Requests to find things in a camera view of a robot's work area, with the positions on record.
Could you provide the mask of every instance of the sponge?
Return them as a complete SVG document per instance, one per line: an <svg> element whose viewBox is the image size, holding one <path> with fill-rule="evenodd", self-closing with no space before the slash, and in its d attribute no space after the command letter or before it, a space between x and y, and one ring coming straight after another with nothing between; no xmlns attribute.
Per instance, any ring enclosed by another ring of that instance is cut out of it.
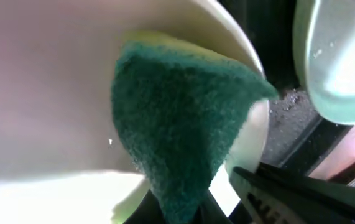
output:
<svg viewBox="0 0 355 224"><path fill-rule="evenodd" d="M189 222L254 102L277 91L245 65L158 32L130 34L111 85L114 125L165 219Z"/></svg>

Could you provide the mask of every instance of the sponge edge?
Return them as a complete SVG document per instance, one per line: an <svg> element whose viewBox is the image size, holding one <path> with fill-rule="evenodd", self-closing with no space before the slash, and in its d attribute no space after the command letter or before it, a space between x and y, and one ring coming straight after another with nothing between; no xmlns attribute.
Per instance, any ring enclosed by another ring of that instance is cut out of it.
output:
<svg viewBox="0 0 355 224"><path fill-rule="evenodd" d="M165 218L189 222L251 105L276 90L238 61L155 32L130 35L112 84L123 146Z"/></svg>

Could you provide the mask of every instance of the white bowl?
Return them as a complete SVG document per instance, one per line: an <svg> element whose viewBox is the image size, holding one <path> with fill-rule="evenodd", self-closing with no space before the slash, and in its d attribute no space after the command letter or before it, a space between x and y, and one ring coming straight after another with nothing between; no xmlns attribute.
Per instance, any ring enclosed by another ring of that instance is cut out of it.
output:
<svg viewBox="0 0 355 224"><path fill-rule="evenodd" d="M166 32L262 74L216 1L0 0L0 223L117 223L141 201L148 183L122 148L109 105L121 36L135 29ZM256 168L267 128L263 101L228 170ZM225 169L211 191L228 215L239 199Z"/></svg>

